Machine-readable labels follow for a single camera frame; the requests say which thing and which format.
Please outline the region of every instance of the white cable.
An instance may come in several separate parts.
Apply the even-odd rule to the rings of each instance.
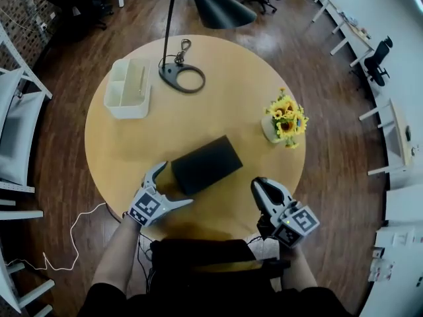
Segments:
[[[24,27],[24,26],[21,26],[19,23],[17,23],[15,20],[13,20],[10,16],[9,16],[9,14],[7,14],[1,7],[0,7],[0,11],[2,11],[3,12],[3,14],[6,16],[6,17],[8,17],[14,24],[17,24],[19,27],[21,27],[21,28],[23,28],[23,29],[26,29],[26,30],[29,30],[30,32],[32,32],[32,33],[36,33],[34,30],[31,30],[31,29],[28,29],[28,28],[26,28],[26,27]]]
[[[59,270],[66,270],[66,271],[71,271],[71,270],[73,270],[73,267],[75,266],[75,263],[76,263],[76,261],[77,261],[77,259],[78,259],[78,257],[79,257],[79,252],[78,252],[78,249],[77,249],[77,247],[76,247],[76,245],[75,245],[75,241],[73,240],[73,236],[72,236],[72,229],[73,229],[73,227],[77,224],[77,222],[78,222],[78,219],[79,219],[79,217],[81,216],[81,215],[89,215],[89,214],[91,214],[91,213],[94,213],[94,211],[96,211],[96,209],[98,208],[98,207],[100,207],[101,205],[104,205],[104,204],[106,204],[106,202],[103,202],[103,203],[100,203],[99,205],[97,205],[93,210],[91,210],[91,211],[89,211],[89,212],[87,212],[87,213],[80,213],[79,215],[78,215],[78,217],[77,217],[77,219],[76,219],[76,221],[75,221],[75,223],[73,223],[72,224],[72,227],[71,227],[71,230],[69,231],[69,233],[70,233],[70,235],[71,235],[71,241],[72,241],[72,245],[73,245],[73,247],[74,247],[74,249],[75,249],[75,251],[77,252],[77,257],[75,258],[75,260],[73,261],[73,264],[72,264],[72,267],[71,268],[69,268],[69,269],[67,269],[67,268],[65,268],[65,267],[60,267],[59,269],[56,269],[54,266],[52,266],[52,264],[50,263],[50,261],[47,259],[47,256],[46,256],[46,253],[45,252],[43,252],[42,253],[42,255],[43,255],[43,257],[44,257],[44,267],[34,267],[30,262],[28,262],[27,260],[20,260],[19,258],[17,258],[17,259],[15,259],[15,260],[13,260],[13,261],[11,261],[11,262],[9,262],[8,264],[6,264],[6,266],[8,266],[8,265],[10,265],[10,264],[12,264],[13,262],[15,262],[15,261],[21,261],[21,262],[25,262],[26,264],[28,264],[28,265],[30,265],[31,267],[33,267],[35,270],[47,270],[47,264],[54,270],[54,271],[59,271]]]

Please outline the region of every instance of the lamp base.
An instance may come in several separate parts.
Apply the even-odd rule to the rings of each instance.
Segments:
[[[187,89],[178,84],[177,78],[179,73],[183,71],[195,71],[199,76],[201,76],[203,82],[202,84],[195,89]],[[192,94],[198,92],[201,88],[204,87],[206,83],[206,76],[204,73],[197,67],[191,65],[185,65],[183,63],[167,63],[164,67],[159,67],[159,75],[169,86],[179,90],[180,92],[185,92]]]

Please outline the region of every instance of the round wooden table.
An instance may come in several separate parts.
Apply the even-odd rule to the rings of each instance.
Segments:
[[[305,160],[305,137],[300,146],[287,149],[264,137],[260,119],[264,108],[277,99],[280,87],[293,96],[284,80],[257,55],[237,44],[210,36],[169,38],[168,53],[180,51],[183,38],[192,41],[185,62],[206,75],[205,87],[196,94],[182,94],[165,84],[157,65],[164,39],[146,44],[127,57],[151,60],[149,114],[141,120],[117,120],[103,106],[108,75],[91,101],[85,125],[85,152],[94,182],[113,211],[121,217],[128,210],[146,171],[158,162],[172,161],[226,135],[243,167],[192,196],[194,202],[177,209],[143,234],[162,239],[245,238],[256,232],[260,212],[250,191],[257,176],[285,185],[293,194]],[[197,79],[181,76],[193,87]],[[170,165],[157,178],[157,189],[178,195]]]

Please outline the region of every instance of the black shirt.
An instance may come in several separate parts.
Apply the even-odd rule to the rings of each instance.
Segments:
[[[136,295],[126,299],[125,294],[105,283],[93,285],[78,313],[86,316],[148,316],[160,312],[178,315],[197,314],[224,315],[233,311],[257,317],[275,316],[351,316],[346,312],[334,293],[326,288],[311,287],[301,292],[295,289],[283,290],[265,295]]]

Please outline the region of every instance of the white pen holder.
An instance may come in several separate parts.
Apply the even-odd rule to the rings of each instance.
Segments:
[[[151,83],[150,60],[115,61],[104,94],[104,106],[117,119],[142,119],[147,116]]]

